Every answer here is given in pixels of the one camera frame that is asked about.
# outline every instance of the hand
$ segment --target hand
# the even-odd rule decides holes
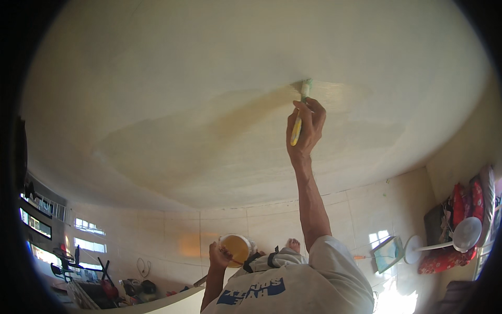
[[[232,260],[233,255],[222,245],[221,248],[216,242],[209,245],[210,267],[225,269]]]
[[[295,169],[303,166],[306,162],[310,163],[310,153],[315,144],[321,139],[322,127],[326,120],[326,110],[317,100],[307,97],[306,102],[305,104],[301,101],[293,101],[295,110],[288,117],[288,127],[286,129],[286,146],[291,164]],[[291,146],[291,132],[295,125],[298,110],[302,119],[302,130],[296,145]]]

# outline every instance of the tiled wall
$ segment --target tiled wall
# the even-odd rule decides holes
[[[386,235],[399,235],[403,245],[413,234],[425,238],[423,215],[435,205],[434,193],[425,168],[375,184],[322,196],[333,236],[354,255],[368,255]],[[72,228],[70,237],[103,243],[106,254],[88,252],[110,260],[114,281],[141,278],[139,257],[152,264],[147,279],[160,290],[179,290],[207,274],[208,246],[219,236],[237,233],[253,238],[261,250],[282,247],[288,238],[297,238],[305,252],[298,201],[221,209],[202,212],[162,212],[69,204],[80,219],[102,228],[96,235]],[[83,253],[82,262],[95,263]],[[400,296],[403,304],[423,306],[435,300],[435,275],[418,275],[418,265],[401,261],[382,275],[374,274],[370,260],[359,267],[374,290],[381,293],[380,307]],[[227,270],[227,278],[235,270]]]

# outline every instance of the man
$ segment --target man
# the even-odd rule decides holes
[[[300,222],[309,259],[290,239],[280,252],[251,256],[223,290],[225,269],[232,259],[226,248],[209,246],[210,266],[201,312],[207,313],[371,313],[368,280],[349,250],[331,235],[328,215],[312,174],[310,152],[321,138],[326,110],[318,101],[294,101],[288,117],[286,146],[296,173]],[[289,143],[300,111],[298,143]]]

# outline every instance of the electrical cord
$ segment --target electrical cord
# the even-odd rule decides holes
[[[143,262],[143,270],[140,270],[140,266],[139,266],[140,260]],[[140,276],[143,277],[143,281],[150,274],[150,268],[152,267],[152,263],[150,261],[147,261],[146,266],[148,267],[148,271],[147,271],[147,274],[145,276],[143,276],[143,274],[145,273],[145,261],[141,257],[138,258],[138,260],[136,261],[136,267],[138,268],[138,272],[140,272]]]

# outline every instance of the paint bucket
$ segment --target paint bucket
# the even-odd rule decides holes
[[[244,263],[249,256],[258,250],[253,240],[233,233],[220,237],[219,243],[220,245],[224,245],[232,253],[233,259],[240,263]],[[240,266],[232,261],[228,264],[230,268],[239,268]]]

